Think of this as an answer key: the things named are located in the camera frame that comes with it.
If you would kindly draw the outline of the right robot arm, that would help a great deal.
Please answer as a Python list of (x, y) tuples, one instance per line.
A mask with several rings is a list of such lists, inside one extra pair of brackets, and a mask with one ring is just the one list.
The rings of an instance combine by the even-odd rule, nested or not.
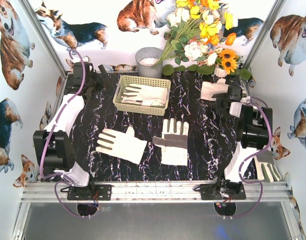
[(242, 96), (240, 87), (228, 86), (211, 94), (215, 111), (237, 118), (235, 152), (224, 169), (224, 179), (242, 181), (251, 160), (268, 149), (272, 140), (272, 109)]

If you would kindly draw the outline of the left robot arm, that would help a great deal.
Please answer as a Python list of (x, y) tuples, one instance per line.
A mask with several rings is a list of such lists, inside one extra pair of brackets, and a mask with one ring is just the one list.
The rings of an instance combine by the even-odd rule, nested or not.
[(96, 72), (89, 62), (73, 65), (61, 105), (50, 123), (33, 135), (39, 174), (44, 180), (60, 176), (74, 187), (89, 184), (90, 175), (77, 163), (70, 133), (85, 103), (110, 83), (105, 67), (101, 64), (98, 68)]

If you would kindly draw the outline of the white glove grey palm patch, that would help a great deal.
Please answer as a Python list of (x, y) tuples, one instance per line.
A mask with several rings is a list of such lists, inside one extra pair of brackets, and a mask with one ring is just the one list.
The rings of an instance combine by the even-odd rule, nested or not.
[(177, 121), (174, 118), (163, 120), (162, 136), (153, 137), (154, 145), (161, 148), (163, 165), (187, 166), (188, 131), (189, 124), (186, 121)]

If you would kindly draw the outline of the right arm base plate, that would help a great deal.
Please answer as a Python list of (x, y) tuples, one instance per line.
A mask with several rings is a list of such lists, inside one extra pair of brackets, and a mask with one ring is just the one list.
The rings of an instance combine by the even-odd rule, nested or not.
[(221, 186), (215, 184), (207, 184), (201, 188), (202, 200), (226, 200), (229, 197), (232, 200), (246, 199), (244, 186), (241, 182)]

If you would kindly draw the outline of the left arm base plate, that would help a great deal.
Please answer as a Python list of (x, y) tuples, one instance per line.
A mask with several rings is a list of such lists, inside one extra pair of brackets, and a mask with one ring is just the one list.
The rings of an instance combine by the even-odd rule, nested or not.
[(69, 201), (110, 201), (112, 194), (112, 185), (96, 184), (94, 186), (75, 187), (68, 189), (67, 200)]

